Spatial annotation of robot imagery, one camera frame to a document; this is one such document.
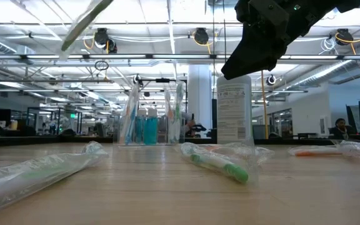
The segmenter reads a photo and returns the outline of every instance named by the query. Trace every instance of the mouthwash bottle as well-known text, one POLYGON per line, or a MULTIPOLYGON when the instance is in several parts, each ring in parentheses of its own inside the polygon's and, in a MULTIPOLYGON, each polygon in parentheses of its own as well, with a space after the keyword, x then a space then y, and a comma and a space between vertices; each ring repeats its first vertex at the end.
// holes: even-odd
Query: mouthwash bottle
POLYGON ((154 145, 158 141, 158 111, 148 109, 147 121, 144 125, 144 144, 154 145))
POLYGON ((147 111, 139 109, 136 117, 136 143, 143 143, 144 126, 147 119, 147 111))

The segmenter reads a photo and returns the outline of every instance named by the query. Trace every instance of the bottle label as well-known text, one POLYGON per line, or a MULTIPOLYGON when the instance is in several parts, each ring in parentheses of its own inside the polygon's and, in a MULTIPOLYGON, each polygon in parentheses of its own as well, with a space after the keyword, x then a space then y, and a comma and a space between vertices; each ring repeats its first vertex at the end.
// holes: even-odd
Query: bottle label
POLYGON ((217 141, 245 141, 251 135, 251 90, 245 84, 217 87, 217 141))

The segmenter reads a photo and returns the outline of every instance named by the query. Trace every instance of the green toothbrush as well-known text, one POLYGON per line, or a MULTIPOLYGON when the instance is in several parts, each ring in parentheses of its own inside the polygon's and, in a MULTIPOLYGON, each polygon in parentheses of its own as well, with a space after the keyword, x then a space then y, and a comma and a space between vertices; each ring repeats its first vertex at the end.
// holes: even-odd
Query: green toothbrush
POLYGON ((192 153, 190 155, 190 160, 199 166, 207 166, 210 168, 213 167, 214 169, 219 169, 240 183, 245 184, 248 181, 248 173, 243 168, 219 156, 207 156, 203 154, 192 153))

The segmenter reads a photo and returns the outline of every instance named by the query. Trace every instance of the plastic bag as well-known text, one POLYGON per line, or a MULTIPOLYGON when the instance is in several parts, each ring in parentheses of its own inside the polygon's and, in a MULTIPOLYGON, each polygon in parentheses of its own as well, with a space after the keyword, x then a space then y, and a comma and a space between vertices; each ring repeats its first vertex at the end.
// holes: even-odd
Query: plastic bag
POLYGON ((171 106, 171 96, 167 89, 165 93, 165 112, 167 116, 167 141, 169 144, 176 144, 180 140, 180 134, 183 130, 183 119, 181 116, 181 106, 183 105, 183 82, 177 81, 176 97, 174 98, 174 105, 171 106))
POLYGON ((92 24, 97 16, 104 11, 114 0, 92 0, 87 9, 72 23, 60 49, 60 58, 67 59, 71 54, 71 46, 81 33, 92 24))
POLYGON ((0 208, 54 184, 109 155, 97 142, 81 154, 53 154, 0 168, 0 208))
POLYGON ((292 156, 332 156, 342 154, 334 146, 298 146, 291 148, 288 153, 292 156))
MULTIPOLYGON (((198 146, 213 153, 227 154, 232 158, 244 158, 245 160, 248 160, 247 157, 253 152, 249 146, 242 143, 229 143, 225 145, 199 144, 198 146)), ((268 150, 264 147, 255 147, 255 155, 257 165, 261 165, 274 156, 274 151, 268 150)))
POLYGON ((341 141, 337 147, 345 156, 360 157, 360 142, 341 141))
POLYGON ((218 171, 242 184, 258 181, 254 146, 241 143, 217 145, 207 150, 193 143, 184 143, 177 148, 183 158, 197 166, 218 171))
POLYGON ((136 120, 139 102, 139 86, 135 84, 132 87, 129 99, 126 102, 122 113, 122 122, 119 133, 119 144, 128 145, 133 140, 134 121, 136 120))
POLYGON ((181 106, 183 105, 183 97, 184 97, 184 89, 183 89, 183 82, 176 81, 176 97, 174 98, 174 122, 171 126, 171 136, 169 135, 169 142, 170 143, 178 143, 180 140, 180 134, 183 130, 183 118, 181 116, 181 106))

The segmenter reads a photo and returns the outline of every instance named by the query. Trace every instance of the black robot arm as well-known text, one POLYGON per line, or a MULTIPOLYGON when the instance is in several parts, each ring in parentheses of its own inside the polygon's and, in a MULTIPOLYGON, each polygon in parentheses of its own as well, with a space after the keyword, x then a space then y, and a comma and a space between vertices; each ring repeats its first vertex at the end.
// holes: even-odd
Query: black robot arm
POLYGON ((359 5, 360 0, 239 0, 235 10, 242 39, 222 68, 224 77, 271 71, 287 46, 329 11, 344 13, 359 5))

